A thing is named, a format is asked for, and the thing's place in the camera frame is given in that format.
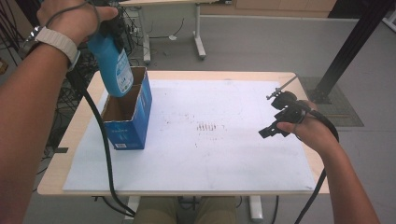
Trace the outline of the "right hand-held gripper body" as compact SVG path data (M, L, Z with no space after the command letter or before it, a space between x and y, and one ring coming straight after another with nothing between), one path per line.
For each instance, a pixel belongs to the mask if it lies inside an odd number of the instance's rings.
M288 136L289 133L280 130L277 124L279 122L302 123L304 117L311 111L311 108L305 102L298 100L296 95L290 91L277 93L271 106L278 109L279 112L275 114L276 120L270 126L259 131L259 135L263 139L278 133L284 137Z

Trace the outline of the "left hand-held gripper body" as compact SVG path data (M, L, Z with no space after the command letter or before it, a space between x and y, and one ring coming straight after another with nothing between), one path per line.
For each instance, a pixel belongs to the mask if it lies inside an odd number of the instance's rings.
M119 13L115 18L109 21L103 21L99 28L99 34L102 37L112 37L113 43L118 52L124 49L122 34L125 32L125 22L122 14Z

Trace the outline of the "blue bottle with white cap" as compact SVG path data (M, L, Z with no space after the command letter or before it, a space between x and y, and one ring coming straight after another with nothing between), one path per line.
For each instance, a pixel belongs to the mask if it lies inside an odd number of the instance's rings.
M114 97L124 96L133 86L134 75L122 38L95 34L88 48L98 63L107 92Z

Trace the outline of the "blue cardboard box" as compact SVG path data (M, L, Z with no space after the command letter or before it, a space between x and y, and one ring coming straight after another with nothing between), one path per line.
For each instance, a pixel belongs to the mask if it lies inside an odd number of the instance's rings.
M109 141L116 150L143 149L152 103L146 67L134 66L134 85L122 97L107 96L102 118Z

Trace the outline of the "person's right hand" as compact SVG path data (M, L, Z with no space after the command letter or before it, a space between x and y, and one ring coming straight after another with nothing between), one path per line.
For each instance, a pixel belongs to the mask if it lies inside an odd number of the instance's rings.
M298 136L322 158L335 157L343 151L330 129L311 114L306 115L301 123L283 121L276 127Z

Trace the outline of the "person's left hand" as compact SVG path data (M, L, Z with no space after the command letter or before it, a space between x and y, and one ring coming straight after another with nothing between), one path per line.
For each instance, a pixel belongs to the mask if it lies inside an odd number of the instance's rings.
M36 13L39 24L66 35L79 45L93 35L102 21L118 15L114 7L96 7L88 0L44 0Z

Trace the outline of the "computer tower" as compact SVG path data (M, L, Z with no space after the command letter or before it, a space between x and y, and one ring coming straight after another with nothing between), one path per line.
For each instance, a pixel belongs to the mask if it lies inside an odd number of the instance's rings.
M134 21L128 14L125 7L123 7L121 9L121 11L122 11L122 17L123 17L123 20L125 23L126 38L127 38L127 42L129 45L128 55L133 56L134 52L135 52L135 48L137 46L137 43L135 42L135 39L134 39Z

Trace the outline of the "grey floor mat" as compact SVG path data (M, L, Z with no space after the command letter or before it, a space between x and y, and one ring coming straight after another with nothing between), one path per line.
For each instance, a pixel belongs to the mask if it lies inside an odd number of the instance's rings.
M336 127L363 127L360 117L335 85L323 103L317 103L318 111Z

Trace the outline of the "white board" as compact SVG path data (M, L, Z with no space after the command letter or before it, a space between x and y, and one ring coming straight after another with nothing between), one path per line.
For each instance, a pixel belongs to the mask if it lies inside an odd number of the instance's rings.
M152 103L142 150L111 151L106 162L98 124L90 121L65 191L103 191L114 176L120 193L264 194L315 186L294 135L262 138L276 110L275 81L151 80Z

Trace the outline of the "white desk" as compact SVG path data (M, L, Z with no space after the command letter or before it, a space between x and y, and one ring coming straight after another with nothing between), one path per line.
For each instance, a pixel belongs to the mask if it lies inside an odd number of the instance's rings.
M140 23L139 31L141 33L142 39L143 61L145 64L150 64L150 42L149 33L147 32L145 24L145 8L156 7L158 8L155 10L157 14L165 15L165 10L178 9L185 7L186 5L191 5L193 17L195 18L195 30L192 32L192 35L195 41L198 56L201 60L203 60L206 57L206 53L201 39L201 4L211 4L217 1L218 0L125 0L119 2L119 5L123 8L131 7L137 12Z

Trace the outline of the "person's right leg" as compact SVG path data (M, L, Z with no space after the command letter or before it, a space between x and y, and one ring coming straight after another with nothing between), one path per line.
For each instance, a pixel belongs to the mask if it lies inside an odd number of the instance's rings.
M235 197L203 197L194 224L236 224Z

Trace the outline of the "person's leg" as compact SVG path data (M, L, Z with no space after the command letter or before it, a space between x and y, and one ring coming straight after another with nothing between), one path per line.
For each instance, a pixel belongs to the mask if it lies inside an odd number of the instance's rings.
M236 224L235 197L203 197L194 224Z
M177 199L141 197L134 224L177 224Z

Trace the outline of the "light wooden table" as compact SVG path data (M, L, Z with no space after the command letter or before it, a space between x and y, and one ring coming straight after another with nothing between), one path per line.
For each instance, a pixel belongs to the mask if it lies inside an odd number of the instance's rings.
M241 80L241 81L275 81L277 88L282 86L288 80L293 78L295 74L291 72L231 72L231 71L148 71L148 80ZM303 88L298 78L293 80L285 90L293 92L298 98L305 97ZM298 194L308 195L314 192L266 192L264 194L231 194L231 193L209 193L209 194L138 194L138 193L120 193L116 190L113 180L114 176L107 177L109 185L103 191L65 191L63 189L66 178L71 169L73 159L77 148L88 129L89 123L95 120L100 130L100 118L107 99L107 92L102 79L95 76L88 89L88 94L91 96L90 101L83 100L80 102L78 109L72 118L64 138L61 141L63 147L66 147L65 153L57 153L53 156L49 168L44 174L38 186L38 192L41 195L86 195L86 196L105 196L117 194L119 196L250 196L250 195L265 195L265 194ZM111 151L115 149L111 142L102 136L106 162L111 163ZM319 175L323 170L323 164L320 157L310 148L302 143L308 165L311 169L311 174L314 182L319 180Z

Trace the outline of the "person's left leg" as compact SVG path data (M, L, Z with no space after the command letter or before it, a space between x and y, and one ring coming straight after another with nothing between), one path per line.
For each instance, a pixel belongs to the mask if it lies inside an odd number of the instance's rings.
M177 224L177 199L141 197L134 224Z

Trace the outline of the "black metal frame post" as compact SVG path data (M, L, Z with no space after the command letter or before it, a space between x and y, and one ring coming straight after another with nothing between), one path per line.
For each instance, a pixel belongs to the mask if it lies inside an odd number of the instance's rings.
M329 102L328 96L335 84L345 73L395 1L374 0L362 13L361 18L336 54L322 79L313 90L307 92L310 101L316 104L327 104Z
M32 26L37 26L39 21L36 13L40 9L39 0L15 0L26 19L31 23Z

